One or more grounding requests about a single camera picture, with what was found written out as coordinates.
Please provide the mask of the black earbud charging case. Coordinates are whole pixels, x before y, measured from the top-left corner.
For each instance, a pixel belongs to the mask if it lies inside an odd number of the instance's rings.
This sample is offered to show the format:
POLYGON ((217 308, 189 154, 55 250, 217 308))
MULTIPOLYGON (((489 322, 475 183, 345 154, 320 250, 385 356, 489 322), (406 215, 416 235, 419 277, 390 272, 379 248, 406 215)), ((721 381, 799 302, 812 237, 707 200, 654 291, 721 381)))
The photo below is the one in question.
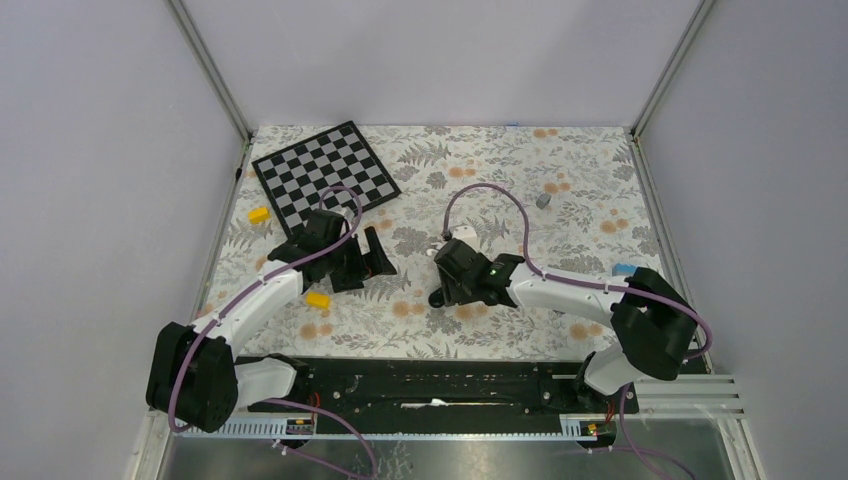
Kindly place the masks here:
POLYGON ((441 288, 436 289, 428 296, 428 304, 433 309, 440 309, 445 307, 446 300, 444 297, 444 292, 441 288))

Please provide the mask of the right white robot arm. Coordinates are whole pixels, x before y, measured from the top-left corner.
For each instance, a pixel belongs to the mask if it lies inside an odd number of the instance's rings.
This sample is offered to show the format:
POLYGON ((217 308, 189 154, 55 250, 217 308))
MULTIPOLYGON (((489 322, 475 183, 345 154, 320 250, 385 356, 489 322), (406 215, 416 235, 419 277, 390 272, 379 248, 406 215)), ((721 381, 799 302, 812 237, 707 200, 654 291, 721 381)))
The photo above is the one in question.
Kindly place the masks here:
POLYGON ((697 329, 687 304, 649 268, 617 277, 544 271, 518 255, 490 260, 459 239, 435 253, 434 263, 440 281, 429 298, 434 308, 471 303, 542 308, 610 328, 611 345, 587 357, 573 386, 575 402, 589 412, 642 378, 675 380, 697 329))

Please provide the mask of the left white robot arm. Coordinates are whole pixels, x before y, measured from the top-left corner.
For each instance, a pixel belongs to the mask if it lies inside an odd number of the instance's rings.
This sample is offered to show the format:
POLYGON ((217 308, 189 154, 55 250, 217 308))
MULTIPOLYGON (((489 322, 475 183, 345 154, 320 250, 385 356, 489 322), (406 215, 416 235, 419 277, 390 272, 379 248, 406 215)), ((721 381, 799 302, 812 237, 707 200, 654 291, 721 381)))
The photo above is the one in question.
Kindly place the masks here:
POLYGON ((222 307, 190 324, 171 322, 159 332, 145 401, 168 415, 180 432, 217 431, 231 414, 274 399, 296 411, 309 401, 304 367, 273 354, 242 363, 238 356, 261 327, 283 307, 328 279, 334 292, 361 289, 366 280, 394 275, 375 228, 327 210, 310 212, 306 223, 269 252, 255 279, 222 307))

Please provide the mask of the yellow block near arm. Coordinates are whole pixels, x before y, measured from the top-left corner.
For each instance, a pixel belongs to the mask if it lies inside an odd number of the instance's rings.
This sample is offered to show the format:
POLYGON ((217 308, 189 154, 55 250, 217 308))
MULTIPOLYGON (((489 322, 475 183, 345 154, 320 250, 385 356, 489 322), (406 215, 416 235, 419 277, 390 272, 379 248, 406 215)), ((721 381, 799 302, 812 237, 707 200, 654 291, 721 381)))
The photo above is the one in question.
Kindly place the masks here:
POLYGON ((316 292, 308 292, 305 296, 305 302, 310 307, 321 310, 329 310, 332 298, 329 295, 320 294, 316 292))

